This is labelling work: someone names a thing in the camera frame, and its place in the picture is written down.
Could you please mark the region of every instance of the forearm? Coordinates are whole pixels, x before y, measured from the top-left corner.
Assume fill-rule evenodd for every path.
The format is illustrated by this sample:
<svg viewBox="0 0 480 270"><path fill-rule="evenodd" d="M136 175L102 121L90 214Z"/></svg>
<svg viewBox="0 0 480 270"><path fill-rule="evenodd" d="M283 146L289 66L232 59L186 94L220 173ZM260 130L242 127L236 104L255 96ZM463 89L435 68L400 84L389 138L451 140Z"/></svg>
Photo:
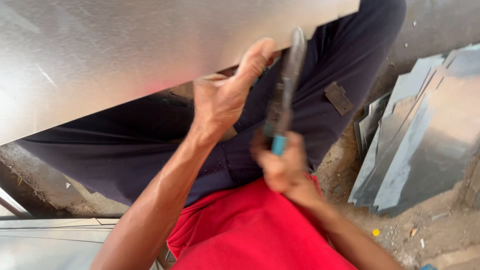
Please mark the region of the forearm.
<svg viewBox="0 0 480 270"><path fill-rule="evenodd" d="M192 125L177 151L119 220L91 269L149 269L152 266L217 137Z"/></svg>
<svg viewBox="0 0 480 270"><path fill-rule="evenodd" d="M339 254L359 270L400 270L402 267L359 227L344 218L319 196L304 196L296 203L306 208L326 231Z"/></svg>

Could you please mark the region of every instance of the red shirt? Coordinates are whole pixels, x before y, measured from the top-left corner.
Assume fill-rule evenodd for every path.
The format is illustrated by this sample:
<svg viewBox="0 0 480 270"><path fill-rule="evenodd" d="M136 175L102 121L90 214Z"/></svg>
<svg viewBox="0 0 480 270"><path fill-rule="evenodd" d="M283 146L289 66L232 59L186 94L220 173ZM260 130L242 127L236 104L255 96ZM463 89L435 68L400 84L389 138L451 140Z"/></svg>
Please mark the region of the red shirt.
<svg viewBox="0 0 480 270"><path fill-rule="evenodd" d="M172 269L355 269L263 178L186 207L167 242Z"/></svg>

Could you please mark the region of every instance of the blue tool handle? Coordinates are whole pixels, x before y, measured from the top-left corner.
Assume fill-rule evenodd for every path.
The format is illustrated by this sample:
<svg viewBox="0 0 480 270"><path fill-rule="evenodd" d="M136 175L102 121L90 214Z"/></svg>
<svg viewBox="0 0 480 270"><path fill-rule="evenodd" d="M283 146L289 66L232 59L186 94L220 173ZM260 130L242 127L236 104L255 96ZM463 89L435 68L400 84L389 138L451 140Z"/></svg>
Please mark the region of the blue tool handle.
<svg viewBox="0 0 480 270"><path fill-rule="evenodd" d="M286 143L287 143L286 137L280 134L275 134L272 142L272 153L274 155L281 156L283 154L283 150L285 148Z"/></svg>

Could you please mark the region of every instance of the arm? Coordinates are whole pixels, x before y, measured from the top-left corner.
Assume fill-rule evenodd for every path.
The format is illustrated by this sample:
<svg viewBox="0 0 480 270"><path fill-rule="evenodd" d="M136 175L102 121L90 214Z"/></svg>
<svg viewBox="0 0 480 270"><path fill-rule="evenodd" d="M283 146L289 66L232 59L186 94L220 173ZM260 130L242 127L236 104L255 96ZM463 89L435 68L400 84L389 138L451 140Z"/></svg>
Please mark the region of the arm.
<svg viewBox="0 0 480 270"><path fill-rule="evenodd" d="M325 202L305 178L306 156L299 134L288 133L281 157L261 149L259 143L253 142L252 154L263 168L267 185L309 211L318 221L313 225L327 233L339 254L359 270L402 269L380 245Z"/></svg>
<svg viewBox="0 0 480 270"><path fill-rule="evenodd" d="M237 73L194 82L195 117L185 140L108 235L90 269L149 269L173 230L203 162L240 117L253 80L272 56L264 38L246 52Z"/></svg>

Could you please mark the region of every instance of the navy blue pants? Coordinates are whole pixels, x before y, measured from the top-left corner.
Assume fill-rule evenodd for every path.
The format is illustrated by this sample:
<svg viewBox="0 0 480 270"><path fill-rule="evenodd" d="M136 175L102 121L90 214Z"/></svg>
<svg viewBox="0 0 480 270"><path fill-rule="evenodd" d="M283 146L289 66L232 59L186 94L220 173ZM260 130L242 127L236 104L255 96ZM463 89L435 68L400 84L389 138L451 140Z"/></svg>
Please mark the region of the navy blue pants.
<svg viewBox="0 0 480 270"><path fill-rule="evenodd" d="M308 42L292 107L292 130L304 136L310 172L337 141L368 93L405 17L405 0L362 0L358 13L318 27ZM263 124L279 67L250 91L234 125L238 135L215 146L186 205L218 190L262 176L251 159L250 140ZM354 108L344 116L324 89L337 81ZM107 198L131 205L172 156L193 120L188 106L145 97L16 142L44 162Z"/></svg>

